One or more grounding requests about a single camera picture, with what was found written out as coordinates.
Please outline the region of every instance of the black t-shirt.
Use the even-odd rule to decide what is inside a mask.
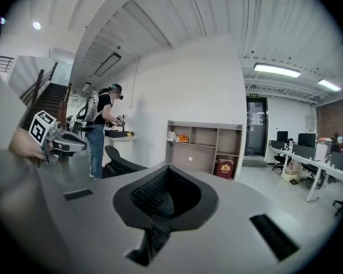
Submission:
[[[104,106],[106,106],[107,104],[110,104],[111,106],[113,106],[113,98],[110,96],[110,94],[102,94],[99,96],[99,102],[98,102],[98,112],[100,112],[101,110],[104,109]],[[105,120],[102,116],[102,113],[99,114],[99,116],[97,116],[97,118],[94,121],[95,125],[104,125],[105,124]]]

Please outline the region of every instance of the doorway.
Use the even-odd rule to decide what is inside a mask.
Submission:
[[[267,99],[246,97],[246,156],[265,156],[268,134]]]

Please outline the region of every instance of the brick wall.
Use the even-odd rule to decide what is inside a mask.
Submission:
[[[343,99],[316,108],[318,137],[343,136]]]

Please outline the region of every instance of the shelf unit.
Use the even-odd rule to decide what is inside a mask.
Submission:
[[[232,178],[235,177],[242,140],[241,124],[168,121],[167,131],[189,138],[189,143],[166,141],[167,163],[214,174],[220,159],[233,160]]]

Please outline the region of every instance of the ceiling light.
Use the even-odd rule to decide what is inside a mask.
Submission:
[[[40,30],[41,29],[41,24],[37,21],[33,22],[33,27],[36,29],[36,30]]]
[[[291,77],[299,77],[300,72],[290,68],[279,67],[271,64],[256,63],[254,65],[254,70],[259,72],[270,72],[282,75],[287,75]]]
[[[90,85],[91,85],[91,83],[85,82],[85,84],[84,84],[84,86],[82,87],[81,91],[86,91],[86,90],[89,88]]]
[[[113,53],[111,56],[105,60],[100,67],[94,73],[96,76],[102,76],[109,68],[111,68],[114,64],[116,64],[119,60],[121,60],[121,56],[117,53]]]
[[[330,82],[328,82],[324,79],[320,80],[319,84],[324,85],[325,87],[330,88],[331,90],[334,90],[334,91],[340,90],[340,88],[338,86],[335,86],[335,85],[331,84]]]

